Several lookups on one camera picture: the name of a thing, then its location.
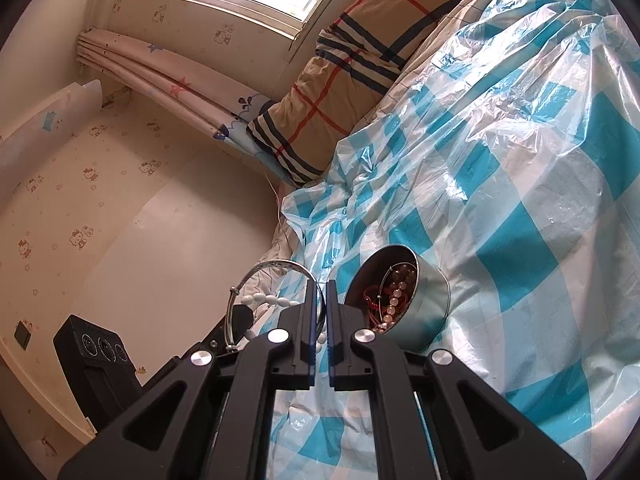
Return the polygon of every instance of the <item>bed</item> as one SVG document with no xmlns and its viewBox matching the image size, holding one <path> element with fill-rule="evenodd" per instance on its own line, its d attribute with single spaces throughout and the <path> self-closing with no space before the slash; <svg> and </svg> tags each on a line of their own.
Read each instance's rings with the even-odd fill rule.
<svg viewBox="0 0 640 480">
<path fill-rule="evenodd" d="M 292 259 L 340 299 L 389 243 L 439 267 L 452 309 L 423 351 L 452 351 L 590 479 L 640 415 L 639 63 L 609 0 L 460 0 L 282 203 Z M 267 478 L 373 479 L 367 394 L 318 360 L 314 388 L 277 395 Z"/>
</svg>

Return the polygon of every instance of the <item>pillow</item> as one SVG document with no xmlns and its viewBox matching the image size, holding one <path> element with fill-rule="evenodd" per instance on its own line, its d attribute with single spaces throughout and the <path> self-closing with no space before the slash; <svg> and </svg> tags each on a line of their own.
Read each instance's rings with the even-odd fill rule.
<svg viewBox="0 0 640 480">
<path fill-rule="evenodd" d="M 249 134 L 296 186 L 318 179 L 337 142 L 384 97 L 440 18 L 462 0 L 356 0 L 321 31 L 316 54 Z"/>
</svg>

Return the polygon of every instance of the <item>plastic sheet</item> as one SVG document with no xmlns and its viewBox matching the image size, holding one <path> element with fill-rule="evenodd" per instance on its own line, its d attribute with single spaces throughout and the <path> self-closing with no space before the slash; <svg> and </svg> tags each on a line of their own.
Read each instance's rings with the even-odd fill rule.
<svg viewBox="0 0 640 480">
<path fill-rule="evenodd" d="M 389 243 L 440 267 L 450 349 L 595 478 L 640 415 L 640 49 L 609 0 L 492 0 L 287 197 L 344 294 Z M 302 298 L 287 275 L 280 293 Z M 276 309 L 262 327 L 274 326 Z M 367 396 L 278 394 L 270 479 L 373 479 Z"/>
</svg>

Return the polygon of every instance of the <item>blue stripe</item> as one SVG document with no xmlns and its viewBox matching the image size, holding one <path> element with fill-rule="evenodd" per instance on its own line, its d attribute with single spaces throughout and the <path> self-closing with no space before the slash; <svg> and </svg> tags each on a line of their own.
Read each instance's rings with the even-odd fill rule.
<svg viewBox="0 0 640 480">
<path fill-rule="evenodd" d="M 477 142 L 456 175 L 458 185 L 465 192 L 467 199 L 499 167 L 500 162 L 492 155 L 489 148 Z"/>
<path fill-rule="evenodd" d="M 546 83 L 532 102 L 531 118 L 540 123 L 555 119 L 575 92 L 560 83 Z"/>
<path fill-rule="evenodd" d="M 356 209 L 360 208 L 362 204 L 367 202 L 373 196 L 373 188 L 371 184 L 367 182 L 362 188 L 356 197 Z"/>
<path fill-rule="evenodd" d="M 335 277 L 335 285 L 336 285 L 336 288 L 338 289 L 338 294 L 341 294 L 347 291 L 347 288 L 351 283 L 351 280 L 356 275 L 356 272 L 358 272 L 359 268 L 360 268 L 359 254 L 354 256 L 351 260 L 344 262 L 343 264 L 340 264 L 340 267 L 338 268 L 338 272 Z"/>
<path fill-rule="evenodd" d="M 594 97 L 584 122 L 576 135 L 584 137 L 580 147 L 600 168 L 616 200 L 640 173 L 640 132 L 602 92 Z"/>
<path fill-rule="evenodd" d="M 322 269 L 331 269 L 334 266 L 334 261 L 338 257 L 340 249 L 337 247 L 329 249 L 322 259 Z"/>
<path fill-rule="evenodd" d="M 380 197 L 380 200 L 382 200 L 382 202 L 384 202 L 385 204 L 388 204 L 389 200 L 391 200 L 391 197 L 394 195 L 395 192 L 396 192 L 396 186 L 391 186 L 382 194 L 382 196 Z"/>
<path fill-rule="evenodd" d="M 522 202 L 477 255 L 494 279 L 502 312 L 529 294 L 558 266 Z"/>
<path fill-rule="evenodd" d="M 422 254 L 433 245 L 416 208 L 389 231 L 389 243 L 406 245 L 418 254 Z"/>
<path fill-rule="evenodd" d="M 296 209 L 298 210 L 298 216 L 300 216 L 301 218 L 309 218 L 311 216 L 311 213 L 314 211 L 315 206 L 316 205 L 311 200 L 297 203 Z"/>
<path fill-rule="evenodd" d="M 349 247 L 357 244 L 358 240 L 366 231 L 367 225 L 360 219 L 352 221 L 347 227 L 347 243 Z"/>
<path fill-rule="evenodd" d="M 420 89 L 419 90 L 415 90 L 414 88 L 410 88 L 407 93 L 406 96 L 409 97 L 409 99 L 411 99 L 411 102 L 418 106 L 423 99 L 427 98 L 427 97 L 433 97 L 433 93 L 431 92 L 431 90 L 429 89 L 429 87 L 427 85 L 425 85 L 425 83 L 421 83 L 420 85 Z"/>
<path fill-rule="evenodd" d="M 287 422 L 287 419 L 289 418 L 289 415 L 284 415 L 280 418 L 280 420 L 278 421 L 277 424 L 274 425 L 273 430 L 271 430 L 271 437 L 270 440 L 272 442 L 276 442 L 276 438 L 278 437 L 278 434 L 280 433 L 280 430 L 284 427 L 284 425 Z"/>
<path fill-rule="evenodd" d="M 427 135 L 433 135 L 435 132 L 437 132 L 439 129 L 441 129 L 441 127 L 443 127 L 445 124 L 447 124 L 450 120 L 452 120 L 454 117 L 454 115 L 449 112 L 449 111 L 442 111 L 438 117 L 436 118 L 435 121 L 433 121 L 432 123 L 428 124 L 426 127 L 426 133 Z"/>
<path fill-rule="evenodd" d="M 298 454 L 324 464 L 338 465 L 343 433 L 343 418 L 321 416 Z"/>
<path fill-rule="evenodd" d="M 340 234 L 342 232 L 342 222 L 340 222 L 339 220 L 334 220 L 330 227 L 329 227 L 329 233 L 330 234 Z"/>
<path fill-rule="evenodd" d="M 389 137 L 389 140 L 386 142 L 386 145 L 391 150 L 391 153 L 397 155 L 400 153 L 405 143 L 406 138 L 404 137 L 404 133 L 400 128 L 396 128 L 394 134 Z"/>
<path fill-rule="evenodd" d="M 466 127 L 466 121 L 460 121 L 446 135 L 442 136 L 435 143 L 434 147 L 439 152 L 452 140 L 457 134 Z"/>
<path fill-rule="evenodd" d="M 320 367 L 318 368 L 319 374 L 327 374 L 329 373 L 329 352 L 322 352 L 322 357 L 320 358 Z"/>
<path fill-rule="evenodd" d="M 383 121 L 385 121 L 384 132 L 386 136 L 391 135 L 400 125 L 400 117 L 398 117 L 396 114 L 388 115 L 383 119 Z"/>
<path fill-rule="evenodd" d="M 591 427 L 589 386 L 581 362 L 506 398 L 558 444 Z"/>
</svg>

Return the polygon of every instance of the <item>star print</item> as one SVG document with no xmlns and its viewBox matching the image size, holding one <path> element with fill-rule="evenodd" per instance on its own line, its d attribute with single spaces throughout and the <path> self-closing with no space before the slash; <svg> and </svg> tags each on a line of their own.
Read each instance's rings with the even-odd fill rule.
<svg viewBox="0 0 640 480">
<path fill-rule="evenodd" d="M 56 116 L 55 112 L 47 112 L 46 115 L 44 116 L 44 122 L 42 123 L 42 129 L 43 130 L 47 130 L 48 132 L 51 131 L 51 125 L 53 123 L 53 119 Z"/>
<path fill-rule="evenodd" d="M 187 83 L 185 79 L 186 78 L 182 77 L 180 81 L 178 81 L 177 85 L 171 85 L 171 91 L 169 92 L 169 95 L 172 95 L 177 99 L 180 92 L 188 90 L 188 87 L 191 86 L 191 83 Z"/>
</svg>

